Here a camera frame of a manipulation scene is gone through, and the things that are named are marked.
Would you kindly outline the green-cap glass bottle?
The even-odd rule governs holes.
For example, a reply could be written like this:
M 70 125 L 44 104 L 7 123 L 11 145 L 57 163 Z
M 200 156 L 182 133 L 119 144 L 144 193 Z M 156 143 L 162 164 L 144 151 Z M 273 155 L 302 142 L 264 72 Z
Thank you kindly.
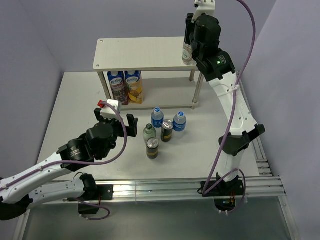
M 157 137 L 157 131 L 155 127 L 151 123 L 148 123 L 143 130 L 144 142 L 147 143 L 150 138 L 156 138 L 156 137 Z
M 194 65 L 194 60 L 192 57 L 192 48 L 189 44 L 187 43 L 183 43 L 183 47 L 182 47 L 182 61 L 185 65 L 191 66 Z

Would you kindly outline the black yellow can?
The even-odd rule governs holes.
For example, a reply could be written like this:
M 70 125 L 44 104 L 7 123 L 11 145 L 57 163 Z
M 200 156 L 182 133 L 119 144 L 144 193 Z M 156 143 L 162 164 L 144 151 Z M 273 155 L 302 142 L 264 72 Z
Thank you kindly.
M 159 154 L 159 141 L 156 137 L 151 137 L 146 142 L 146 155 L 149 159 L 156 159 Z
M 161 140 L 163 142 L 169 142 L 173 135 L 173 121 L 170 119 L 165 119 L 161 126 Z

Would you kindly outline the blue water bottle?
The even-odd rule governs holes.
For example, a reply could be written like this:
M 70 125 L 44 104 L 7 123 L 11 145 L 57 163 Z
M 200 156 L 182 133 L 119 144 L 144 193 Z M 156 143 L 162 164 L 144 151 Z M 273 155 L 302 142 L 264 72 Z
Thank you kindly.
M 183 111 L 179 111 L 173 118 L 173 130 L 183 132 L 186 128 L 187 118 Z
M 164 121 L 164 113 L 160 107 L 155 107 L 151 113 L 151 124 L 156 130 L 156 137 L 161 137 L 162 124 Z

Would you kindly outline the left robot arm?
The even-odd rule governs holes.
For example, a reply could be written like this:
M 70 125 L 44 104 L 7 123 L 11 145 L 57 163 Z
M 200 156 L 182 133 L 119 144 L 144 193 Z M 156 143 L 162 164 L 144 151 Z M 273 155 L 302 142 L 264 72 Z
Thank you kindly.
M 0 180 L 2 221 L 17 218 L 40 204 L 60 199 L 90 201 L 99 195 L 91 174 L 83 173 L 66 183 L 51 183 L 87 166 L 103 165 L 102 159 L 116 147 L 117 138 L 137 136 L 138 119 L 132 114 L 126 116 L 128 125 L 124 125 L 118 113 L 108 115 L 96 108 L 94 114 L 98 122 L 78 138 L 70 140 L 39 164 Z

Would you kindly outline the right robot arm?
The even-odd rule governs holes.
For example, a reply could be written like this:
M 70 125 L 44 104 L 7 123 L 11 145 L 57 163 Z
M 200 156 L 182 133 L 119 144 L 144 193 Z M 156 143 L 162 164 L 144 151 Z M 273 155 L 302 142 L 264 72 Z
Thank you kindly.
M 265 133 L 264 125 L 253 118 L 240 89 L 231 56 L 220 45 L 221 27 L 217 18 L 205 13 L 186 17 L 184 40 L 191 47 L 197 69 L 214 90 L 228 119 L 225 133 L 219 138 L 219 149 L 209 177 L 202 184 L 202 196 L 226 196 L 239 189 L 240 164 L 245 150 Z

